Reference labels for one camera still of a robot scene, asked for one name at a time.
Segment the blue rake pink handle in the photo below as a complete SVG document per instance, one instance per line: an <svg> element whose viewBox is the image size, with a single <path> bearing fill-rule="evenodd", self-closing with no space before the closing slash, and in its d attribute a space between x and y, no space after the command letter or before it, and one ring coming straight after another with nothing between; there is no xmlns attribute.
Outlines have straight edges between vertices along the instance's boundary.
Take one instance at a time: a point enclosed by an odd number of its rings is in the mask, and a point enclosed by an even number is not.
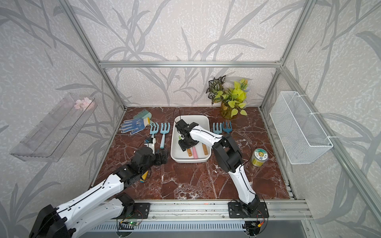
<svg viewBox="0 0 381 238"><path fill-rule="evenodd" d="M146 171L141 177L140 177L140 182L144 183L147 179L149 171Z"/></svg>

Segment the light blue hand rake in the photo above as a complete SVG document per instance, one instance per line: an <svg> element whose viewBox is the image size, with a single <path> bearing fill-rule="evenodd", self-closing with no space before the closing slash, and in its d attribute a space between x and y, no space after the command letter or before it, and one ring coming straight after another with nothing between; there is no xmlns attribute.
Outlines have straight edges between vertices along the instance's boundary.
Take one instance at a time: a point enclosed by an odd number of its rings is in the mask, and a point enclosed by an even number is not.
<svg viewBox="0 0 381 238"><path fill-rule="evenodd" d="M162 139L160 143L160 149L165 147L165 135L170 132L170 123L161 123L160 133L162 134Z"/></svg>

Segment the teal rake white handle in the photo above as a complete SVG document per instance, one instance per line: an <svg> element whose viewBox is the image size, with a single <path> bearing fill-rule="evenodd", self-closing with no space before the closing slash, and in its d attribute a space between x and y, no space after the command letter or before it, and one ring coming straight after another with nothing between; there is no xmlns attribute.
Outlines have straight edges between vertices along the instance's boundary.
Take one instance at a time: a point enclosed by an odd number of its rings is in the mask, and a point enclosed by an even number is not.
<svg viewBox="0 0 381 238"><path fill-rule="evenodd" d="M159 124L158 124L158 123L151 122L151 123L150 123L150 132L149 132L149 134L151 135L151 137L154 138L155 135L158 134L158 132L159 132Z"/></svg>

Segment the green rake wooden handle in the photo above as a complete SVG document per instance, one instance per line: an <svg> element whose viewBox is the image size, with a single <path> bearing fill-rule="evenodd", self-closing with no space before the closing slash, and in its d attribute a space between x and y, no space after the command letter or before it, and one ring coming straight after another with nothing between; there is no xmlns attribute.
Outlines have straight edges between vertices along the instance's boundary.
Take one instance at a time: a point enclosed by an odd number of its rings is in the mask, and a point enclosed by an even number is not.
<svg viewBox="0 0 381 238"><path fill-rule="evenodd" d="M204 155L208 155L208 147L205 144L202 144Z"/></svg>

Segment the white storage box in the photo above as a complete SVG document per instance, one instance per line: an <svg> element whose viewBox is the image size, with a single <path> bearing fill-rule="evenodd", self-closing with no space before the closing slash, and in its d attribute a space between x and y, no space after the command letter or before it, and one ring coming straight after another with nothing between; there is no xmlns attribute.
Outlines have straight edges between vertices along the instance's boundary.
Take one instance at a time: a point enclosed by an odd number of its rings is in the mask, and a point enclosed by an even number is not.
<svg viewBox="0 0 381 238"><path fill-rule="evenodd" d="M187 115L187 116L177 116L174 120L174 122L178 122L180 119L183 119L186 123L197 123L199 124L203 129L210 130L209 126L209 119L206 116L203 115ZM181 139L181 136L177 132L177 129L174 127L172 129L172 139L171 139L171 151L170 155L171 158L177 162L177 163L203 163L206 162L211 157L211 148L208 147L208 155L204 155L202 144L199 142L195 148L198 154L198 159L194 159L193 155L192 157L188 156L187 151L182 151L178 142Z"/></svg>

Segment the purple rake pink handle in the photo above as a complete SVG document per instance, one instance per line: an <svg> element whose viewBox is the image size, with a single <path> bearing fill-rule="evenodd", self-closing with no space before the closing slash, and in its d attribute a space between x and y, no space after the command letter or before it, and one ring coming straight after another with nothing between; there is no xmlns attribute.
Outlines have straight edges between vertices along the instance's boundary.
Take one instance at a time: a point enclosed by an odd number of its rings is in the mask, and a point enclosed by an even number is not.
<svg viewBox="0 0 381 238"><path fill-rule="evenodd" d="M198 154L197 154L195 146L192 147L192 154L193 154L194 159L198 159Z"/></svg>

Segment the teal rake light handle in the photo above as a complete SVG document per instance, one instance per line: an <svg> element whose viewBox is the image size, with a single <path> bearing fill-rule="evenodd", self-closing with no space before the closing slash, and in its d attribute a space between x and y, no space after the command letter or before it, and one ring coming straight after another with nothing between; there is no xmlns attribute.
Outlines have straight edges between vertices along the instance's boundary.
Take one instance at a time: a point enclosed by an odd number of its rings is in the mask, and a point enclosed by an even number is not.
<svg viewBox="0 0 381 238"><path fill-rule="evenodd" d="M213 123L212 124L212 132L214 134L222 134L222 123Z"/></svg>

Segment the blue rake yellow handle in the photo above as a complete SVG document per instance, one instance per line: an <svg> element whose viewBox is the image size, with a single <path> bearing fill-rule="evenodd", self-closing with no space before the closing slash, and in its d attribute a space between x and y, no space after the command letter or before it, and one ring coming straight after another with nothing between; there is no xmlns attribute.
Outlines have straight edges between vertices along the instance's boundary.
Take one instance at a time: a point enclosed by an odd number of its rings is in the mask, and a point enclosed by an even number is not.
<svg viewBox="0 0 381 238"><path fill-rule="evenodd" d="M233 131L231 121L223 122L223 123L222 123L222 130L223 130L226 134L231 134L231 132Z"/></svg>

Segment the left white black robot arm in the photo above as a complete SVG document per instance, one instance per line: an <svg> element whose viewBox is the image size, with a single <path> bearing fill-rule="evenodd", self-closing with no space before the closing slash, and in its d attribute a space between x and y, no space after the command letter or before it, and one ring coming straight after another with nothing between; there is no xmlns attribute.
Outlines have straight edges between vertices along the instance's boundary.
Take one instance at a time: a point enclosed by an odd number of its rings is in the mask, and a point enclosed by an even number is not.
<svg viewBox="0 0 381 238"><path fill-rule="evenodd" d="M41 209L29 237L78 238L109 219L133 216L135 202L124 189L140 181L152 166L167 162L166 149L138 149L130 163L117 168L95 187L57 207L48 205Z"/></svg>

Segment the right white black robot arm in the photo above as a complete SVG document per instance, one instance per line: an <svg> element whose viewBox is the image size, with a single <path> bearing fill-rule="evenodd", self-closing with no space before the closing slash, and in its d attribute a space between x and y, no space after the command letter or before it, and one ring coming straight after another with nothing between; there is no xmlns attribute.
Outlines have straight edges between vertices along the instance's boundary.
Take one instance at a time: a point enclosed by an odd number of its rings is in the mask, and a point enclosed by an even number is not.
<svg viewBox="0 0 381 238"><path fill-rule="evenodd" d="M242 152L231 136L223 136L205 130L196 123L176 124L176 130L181 135L180 148L185 151L198 143L210 147L219 164L227 172L239 195L243 212L252 216L260 205L260 198L252 189L246 176Z"/></svg>

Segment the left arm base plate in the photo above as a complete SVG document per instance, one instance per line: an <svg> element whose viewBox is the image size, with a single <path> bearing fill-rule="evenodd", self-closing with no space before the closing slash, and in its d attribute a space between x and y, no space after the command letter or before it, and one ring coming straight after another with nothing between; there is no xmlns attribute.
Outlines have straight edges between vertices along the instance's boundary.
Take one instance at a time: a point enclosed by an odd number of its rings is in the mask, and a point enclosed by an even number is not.
<svg viewBox="0 0 381 238"><path fill-rule="evenodd" d="M115 219L147 219L150 210L150 203L138 202L134 205L128 205L127 208L124 208L122 213L115 217Z"/></svg>

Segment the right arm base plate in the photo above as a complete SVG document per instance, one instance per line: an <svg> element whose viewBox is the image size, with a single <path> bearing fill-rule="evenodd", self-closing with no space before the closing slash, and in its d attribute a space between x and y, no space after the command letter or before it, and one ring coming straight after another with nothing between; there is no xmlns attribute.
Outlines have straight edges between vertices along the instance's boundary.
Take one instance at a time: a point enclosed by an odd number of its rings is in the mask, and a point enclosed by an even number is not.
<svg viewBox="0 0 381 238"><path fill-rule="evenodd" d="M269 218L267 204L255 200L254 204L245 204L242 201L231 200L228 202L229 218Z"/></svg>

